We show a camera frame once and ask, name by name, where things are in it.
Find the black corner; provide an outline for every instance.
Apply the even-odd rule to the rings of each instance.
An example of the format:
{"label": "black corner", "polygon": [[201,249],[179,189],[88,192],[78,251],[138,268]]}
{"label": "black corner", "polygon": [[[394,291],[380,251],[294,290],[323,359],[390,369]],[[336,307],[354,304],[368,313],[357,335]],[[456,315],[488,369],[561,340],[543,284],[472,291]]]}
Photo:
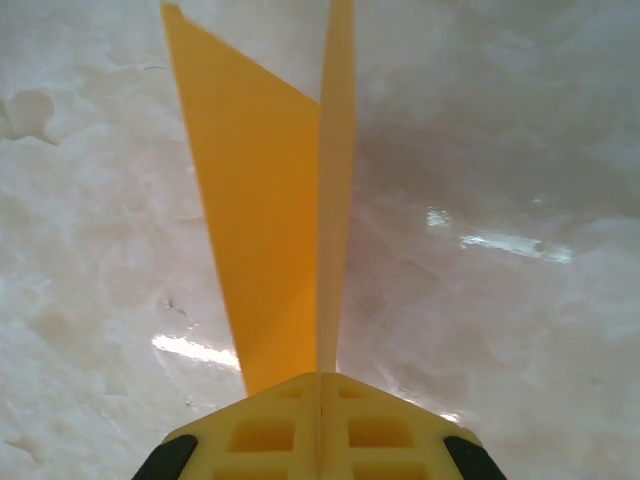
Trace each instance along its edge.
{"label": "black corner", "polygon": [[484,448],[455,436],[444,444],[463,480],[507,480]]}
{"label": "black corner", "polygon": [[156,447],[132,480],[178,480],[198,445],[193,435],[182,435]]}

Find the yellow plastic part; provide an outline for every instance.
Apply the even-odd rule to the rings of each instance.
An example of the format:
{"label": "yellow plastic part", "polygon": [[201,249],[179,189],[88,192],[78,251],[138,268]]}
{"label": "yellow plastic part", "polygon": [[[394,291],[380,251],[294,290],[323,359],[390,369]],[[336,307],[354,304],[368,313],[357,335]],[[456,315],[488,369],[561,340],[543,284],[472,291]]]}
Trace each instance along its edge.
{"label": "yellow plastic part", "polygon": [[162,7],[248,393],[316,369],[318,105]]}
{"label": "yellow plastic part", "polygon": [[322,74],[318,163],[318,371],[334,372],[356,133],[353,0],[333,0]]}
{"label": "yellow plastic part", "polygon": [[[314,412],[321,390],[316,461]],[[462,480],[443,439],[468,430],[341,374],[307,374],[172,432],[198,439],[180,480]]]}

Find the glossy floor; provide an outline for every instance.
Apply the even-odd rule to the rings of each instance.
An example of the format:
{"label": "glossy floor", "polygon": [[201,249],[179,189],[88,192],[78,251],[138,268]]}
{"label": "glossy floor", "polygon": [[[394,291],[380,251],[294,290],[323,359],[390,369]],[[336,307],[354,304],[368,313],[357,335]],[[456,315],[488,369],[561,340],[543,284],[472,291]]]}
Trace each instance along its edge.
{"label": "glossy floor", "polygon": [[[317,96],[325,2],[182,2]],[[640,8],[359,2],[339,367],[509,478],[640,469]],[[0,476],[128,478],[243,396],[155,1],[0,0]]]}

